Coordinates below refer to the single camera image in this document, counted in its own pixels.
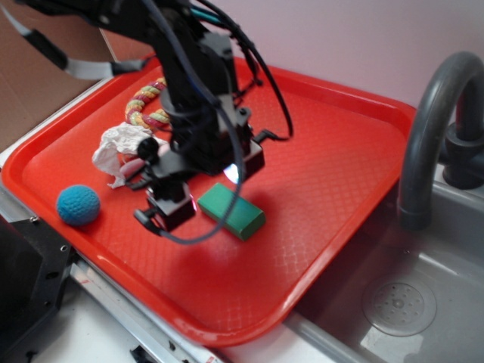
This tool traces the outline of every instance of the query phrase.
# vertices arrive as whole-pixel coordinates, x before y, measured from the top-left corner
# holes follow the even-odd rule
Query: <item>toy sink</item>
[[[439,182],[433,223],[402,230],[393,188],[296,307],[361,360],[484,359],[484,199]]]

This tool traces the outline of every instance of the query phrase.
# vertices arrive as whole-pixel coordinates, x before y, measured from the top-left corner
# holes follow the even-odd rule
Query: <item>knitted ball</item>
[[[57,213],[68,225],[87,225],[99,215],[101,203],[95,191],[85,185],[64,189],[57,199]]]

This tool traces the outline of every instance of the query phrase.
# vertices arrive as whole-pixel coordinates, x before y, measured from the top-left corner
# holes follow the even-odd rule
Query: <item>white tissue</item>
[[[124,176],[120,172],[121,164],[118,154],[136,155],[139,143],[149,137],[153,137],[151,130],[128,123],[114,126],[101,136],[101,143],[92,155],[92,162],[102,172],[114,176],[114,183],[108,184],[112,189],[125,184]],[[160,145],[166,144],[166,141],[160,138],[155,138],[155,140]]]

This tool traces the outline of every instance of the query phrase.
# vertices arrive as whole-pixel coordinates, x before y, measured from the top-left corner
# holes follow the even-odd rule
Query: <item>black bracket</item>
[[[47,223],[0,216],[0,361],[60,308],[73,250]]]

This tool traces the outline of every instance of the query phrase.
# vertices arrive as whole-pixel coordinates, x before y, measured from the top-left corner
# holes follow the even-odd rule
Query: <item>braided rope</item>
[[[149,115],[145,115],[142,112],[145,106],[158,97],[165,87],[166,81],[163,77],[136,92],[126,105],[126,122],[135,126],[143,126],[150,130],[167,127],[169,125],[169,116],[163,109],[160,108]]]

